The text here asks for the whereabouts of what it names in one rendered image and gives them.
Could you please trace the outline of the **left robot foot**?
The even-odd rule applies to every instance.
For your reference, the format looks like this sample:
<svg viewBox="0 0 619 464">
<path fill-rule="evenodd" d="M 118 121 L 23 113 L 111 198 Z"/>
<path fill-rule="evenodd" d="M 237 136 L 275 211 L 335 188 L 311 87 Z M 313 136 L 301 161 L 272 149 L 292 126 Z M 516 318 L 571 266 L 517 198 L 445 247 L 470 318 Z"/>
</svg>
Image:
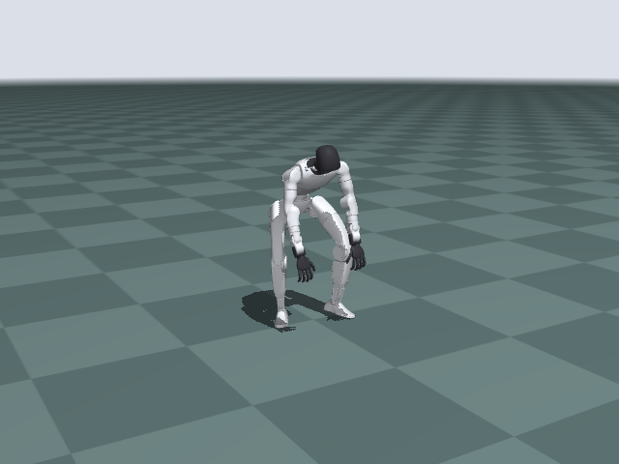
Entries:
<svg viewBox="0 0 619 464">
<path fill-rule="evenodd" d="M 337 301 L 336 301 L 337 302 Z M 355 318 L 355 314 L 349 311 L 343 304 L 331 304 L 331 301 L 327 301 L 324 304 L 324 310 L 331 311 L 336 315 L 346 317 L 346 318 Z"/>
</svg>

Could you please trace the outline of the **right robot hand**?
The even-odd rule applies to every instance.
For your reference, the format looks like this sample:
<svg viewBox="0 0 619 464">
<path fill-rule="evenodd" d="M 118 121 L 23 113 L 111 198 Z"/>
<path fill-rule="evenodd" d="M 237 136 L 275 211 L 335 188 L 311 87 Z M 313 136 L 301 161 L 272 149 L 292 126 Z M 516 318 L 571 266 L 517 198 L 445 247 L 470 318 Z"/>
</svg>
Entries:
<svg viewBox="0 0 619 464">
<path fill-rule="evenodd" d="M 305 256 L 305 255 L 306 255 L 305 249 L 304 249 L 304 252 L 303 252 L 303 253 L 297 254 L 296 249 L 295 249 L 295 247 L 293 246 L 293 247 L 292 247 L 292 251 L 293 251 L 294 257 L 295 257 L 295 258 L 297 258 L 297 269 L 298 269 L 298 274 L 299 274 L 299 280 L 298 280 L 298 282 L 300 282 L 300 281 L 301 281 L 301 279 L 302 279 L 302 275 L 303 275 L 303 280 L 302 280 L 302 282 L 305 282 L 305 280 L 306 280 L 306 275 L 307 275 L 307 280 L 306 280 L 306 282 L 308 282 L 308 281 L 309 281 L 310 279 L 312 279 L 312 277 L 313 277 L 313 274 L 312 274 L 312 271 L 311 271 L 311 268 L 310 268 L 310 267 L 312 267 L 312 270 L 315 272 L 315 267 L 314 267 L 314 265 L 313 265 L 313 264 L 310 262 L 310 260 L 309 260 L 309 259 Z M 302 272 L 301 272 L 301 271 L 302 271 Z M 306 271 L 306 273 L 305 273 L 305 271 Z"/>
</svg>

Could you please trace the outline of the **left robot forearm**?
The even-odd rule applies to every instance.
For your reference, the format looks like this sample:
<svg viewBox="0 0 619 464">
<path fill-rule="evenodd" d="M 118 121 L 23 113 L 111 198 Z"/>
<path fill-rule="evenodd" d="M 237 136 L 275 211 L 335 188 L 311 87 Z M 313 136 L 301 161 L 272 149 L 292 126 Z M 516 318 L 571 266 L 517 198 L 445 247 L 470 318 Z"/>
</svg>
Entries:
<svg viewBox="0 0 619 464">
<path fill-rule="evenodd" d="M 360 241 L 360 226 L 358 224 L 358 205 L 356 199 L 353 196 L 349 196 L 347 200 L 350 210 L 346 210 L 345 216 L 347 220 L 347 231 L 352 235 L 353 242 Z"/>
</svg>

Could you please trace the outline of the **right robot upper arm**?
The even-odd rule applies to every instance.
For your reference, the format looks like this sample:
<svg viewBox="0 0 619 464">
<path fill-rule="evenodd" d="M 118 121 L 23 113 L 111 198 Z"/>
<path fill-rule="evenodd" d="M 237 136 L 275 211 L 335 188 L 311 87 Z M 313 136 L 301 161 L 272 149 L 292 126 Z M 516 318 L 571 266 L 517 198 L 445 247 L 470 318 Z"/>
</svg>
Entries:
<svg viewBox="0 0 619 464">
<path fill-rule="evenodd" d="M 284 184 L 284 214 L 287 217 L 287 211 L 290 207 L 294 206 L 294 201 L 297 198 L 297 184 L 301 181 L 300 166 L 293 166 L 285 171 L 282 175 L 282 181 Z M 299 210 L 300 214 L 300 210 Z"/>
</svg>

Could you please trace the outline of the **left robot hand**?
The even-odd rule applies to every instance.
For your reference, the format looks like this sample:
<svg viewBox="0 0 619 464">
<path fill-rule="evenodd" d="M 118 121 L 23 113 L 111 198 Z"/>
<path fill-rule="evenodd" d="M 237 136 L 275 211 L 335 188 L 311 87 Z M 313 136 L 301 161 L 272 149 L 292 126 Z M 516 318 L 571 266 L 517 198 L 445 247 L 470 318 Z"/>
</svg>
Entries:
<svg viewBox="0 0 619 464">
<path fill-rule="evenodd" d="M 358 269 L 361 269 L 362 267 L 365 267 L 365 265 L 366 265 L 366 258 L 365 258 L 365 255 L 364 255 L 365 253 L 364 253 L 364 250 L 362 249 L 362 247 L 360 246 L 361 238 L 360 238 L 360 241 L 357 241 L 357 242 L 353 242 L 353 238 L 352 238 L 351 234 L 349 234 L 348 238 L 349 238 L 349 244 L 352 247 L 350 249 L 349 256 L 348 256 L 348 258 L 346 260 L 346 264 L 348 264 L 349 259 L 351 258 L 351 255 L 352 255 L 353 265 L 352 265 L 352 268 L 350 270 L 353 270 L 355 268 L 355 265 L 356 265 L 355 271 L 357 271 Z M 362 258 L 363 258 L 363 260 L 362 260 Z M 359 260 L 360 260 L 360 267 L 359 267 Z"/>
</svg>

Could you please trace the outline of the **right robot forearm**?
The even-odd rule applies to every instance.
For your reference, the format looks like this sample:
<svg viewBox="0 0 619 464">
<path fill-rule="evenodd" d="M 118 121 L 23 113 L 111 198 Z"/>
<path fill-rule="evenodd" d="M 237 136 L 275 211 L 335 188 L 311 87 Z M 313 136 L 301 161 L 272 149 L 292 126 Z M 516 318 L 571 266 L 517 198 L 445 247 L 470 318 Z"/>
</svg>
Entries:
<svg viewBox="0 0 619 464">
<path fill-rule="evenodd" d="M 304 252 L 299 226 L 299 209 L 297 207 L 290 207 L 287 211 L 286 227 L 288 228 L 288 235 L 290 236 L 289 243 L 292 247 L 295 247 L 297 254 Z"/>
</svg>

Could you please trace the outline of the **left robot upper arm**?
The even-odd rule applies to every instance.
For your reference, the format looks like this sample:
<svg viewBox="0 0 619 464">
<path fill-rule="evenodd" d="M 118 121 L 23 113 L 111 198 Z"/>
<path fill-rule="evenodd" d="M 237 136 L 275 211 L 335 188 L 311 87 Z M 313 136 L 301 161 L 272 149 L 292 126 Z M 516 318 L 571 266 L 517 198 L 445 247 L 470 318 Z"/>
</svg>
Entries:
<svg viewBox="0 0 619 464">
<path fill-rule="evenodd" d="M 339 175 L 340 188 L 344 194 L 344 197 L 340 199 L 340 205 L 343 209 L 349 209 L 347 203 L 348 197 L 353 196 L 355 198 L 355 195 L 349 173 L 349 167 L 344 161 L 340 161 L 340 169 L 337 170 L 337 174 Z"/>
</svg>

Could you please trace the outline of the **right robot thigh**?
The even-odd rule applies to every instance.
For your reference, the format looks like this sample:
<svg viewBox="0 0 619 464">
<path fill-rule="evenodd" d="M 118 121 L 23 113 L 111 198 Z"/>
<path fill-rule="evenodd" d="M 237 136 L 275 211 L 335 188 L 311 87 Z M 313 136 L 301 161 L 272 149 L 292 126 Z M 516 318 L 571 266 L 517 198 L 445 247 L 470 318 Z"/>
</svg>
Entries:
<svg viewBox="0 0 619 464">
<path fill-rule="evenodd" d="M 283 209 L 284 199 L 275 201 L 269 211 L 272 260 L 275 266 L 280 266 L 281 270 L 287 269 L 287 255 L 285 256 L 284 245 L 286 235 L 287 217 Z"/>
</svg>

